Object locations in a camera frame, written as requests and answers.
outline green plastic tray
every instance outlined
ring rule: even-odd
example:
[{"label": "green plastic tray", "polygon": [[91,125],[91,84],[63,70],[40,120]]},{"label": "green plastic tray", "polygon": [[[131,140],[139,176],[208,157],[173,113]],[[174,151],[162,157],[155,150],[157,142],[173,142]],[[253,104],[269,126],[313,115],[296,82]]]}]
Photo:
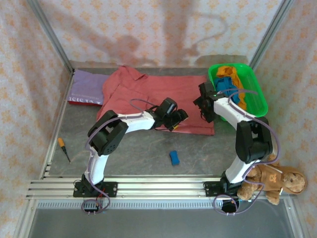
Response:
[{"label": "green plastic tray", "polygon": [[258,95],[252,93],[246,93],[245,102],[247,104],[247,112],[255,115],[256,117],[263,117],[267,114],[267,103],[261,87],[259,86],[258,80],[253,72],[253,70],[244,63],[222,63],[215,64],[208,69],[209,80],[213,84],[213,81],[216,79],[216,74],[218,68],[221,66],[233,66],[237,69],[237,74],[240,78],[240,81],[244,89],[253,90],[258,92]]}]

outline orange screwdriver handle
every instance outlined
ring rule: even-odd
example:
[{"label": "orange screwdriver handle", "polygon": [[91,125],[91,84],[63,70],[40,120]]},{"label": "orange screwdriver handle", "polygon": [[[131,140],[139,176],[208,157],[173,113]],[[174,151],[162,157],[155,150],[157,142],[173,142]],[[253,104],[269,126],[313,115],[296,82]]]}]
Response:
[{"label": "orange screwdriver handle", "polygon": [[64,146],[65,146],[64,141],[63,141],[62,138],[58,138],[58,139],[57,139],[57,142],[58,142],[58,144],[59,144],[60,147],[64,147]]}]

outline blue block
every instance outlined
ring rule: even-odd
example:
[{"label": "blue block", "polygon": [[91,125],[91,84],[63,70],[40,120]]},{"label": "blue block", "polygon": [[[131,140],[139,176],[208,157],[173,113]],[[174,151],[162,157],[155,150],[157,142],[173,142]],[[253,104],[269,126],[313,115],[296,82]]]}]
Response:
[{"label": "blue block", "polygon": [[177,156],[177,151],[176,150],[173,150],[169,153],[170,155],[170,159],[172,161],[172,165],[179,165],[179,159],[178,159],[178,156]]}]

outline gray floor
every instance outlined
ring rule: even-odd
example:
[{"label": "gray floor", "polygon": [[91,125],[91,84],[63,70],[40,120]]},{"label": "gray floor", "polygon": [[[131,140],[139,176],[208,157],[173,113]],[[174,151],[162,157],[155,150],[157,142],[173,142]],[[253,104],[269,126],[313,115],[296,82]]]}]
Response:
[{"label": "gray floor", "polygon": [[257,201],[246,213],[213,209],[116,210],[88,216],[79,209],[37,209],[29,238],[293,238],[284,202]]},{"label": "gray floor", "polygon": [[[111,74],[114,69],[84,69],[93,73]],[[204,75],[201,68],[143,68],[151,75]],[[59,137],[62,137],[72,161],[68,163],[61,148],[56,147],[51,176],[81,176],[89,153],[84,144],[87,133],[96,121],[100,107],[67,105]],[[215,136],[136,131],[125,135],[110,155],[105,175],[221,175],[235,158],[235,130],[217,118]],[[179,166],[172,166],[169,153],[176,150]]]}]

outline screwdriver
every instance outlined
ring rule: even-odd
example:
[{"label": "screwdriver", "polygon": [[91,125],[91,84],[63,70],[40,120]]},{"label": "screwdriver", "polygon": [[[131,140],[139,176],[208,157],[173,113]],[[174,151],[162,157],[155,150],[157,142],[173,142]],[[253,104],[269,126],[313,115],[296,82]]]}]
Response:
[{"label": "screwdriver", "polygon": [[65,148],[65,144],[64,144],[63,139],[62,139],[62,138],[58,138],[58,139],[57,139],[57,142],[58,142],[59,146],[61,147],[61,149],[63,150],[63,152],[65,153],[65,155],[67,156],[68,161],[69,161],[69,163],[70,163],[70,159],[69,159],[69,156],[68,156],[68,154],[67,154],[67,151],[66,151],[66,148]]}]

